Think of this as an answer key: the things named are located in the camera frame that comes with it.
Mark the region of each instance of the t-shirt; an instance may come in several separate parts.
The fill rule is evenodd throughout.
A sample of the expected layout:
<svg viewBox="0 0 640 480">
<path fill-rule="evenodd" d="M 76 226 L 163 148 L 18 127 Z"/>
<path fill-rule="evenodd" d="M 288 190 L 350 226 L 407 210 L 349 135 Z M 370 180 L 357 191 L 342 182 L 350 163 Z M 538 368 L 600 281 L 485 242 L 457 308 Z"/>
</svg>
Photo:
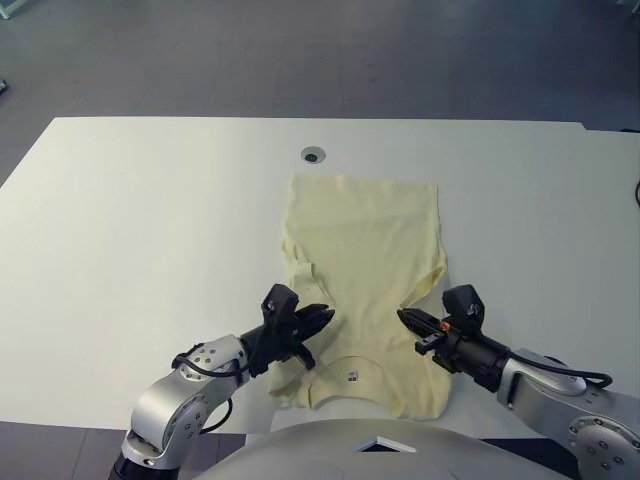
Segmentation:
<svg viewBox="0 0 640 480">
<path fill-rule="evenodd" d="M 451 378 L 414 350 L 396 311 L 425 296 L 446 271 L 437 187 L 391 179 L 296 175 L 282 249 L 300 306 L 336 310 L 305 342 L 316 367 L 272 364 L 269 392 L 315 408 L 334 397 L 362 398 L 396 417 L 435 418 Z"/>
</svg>

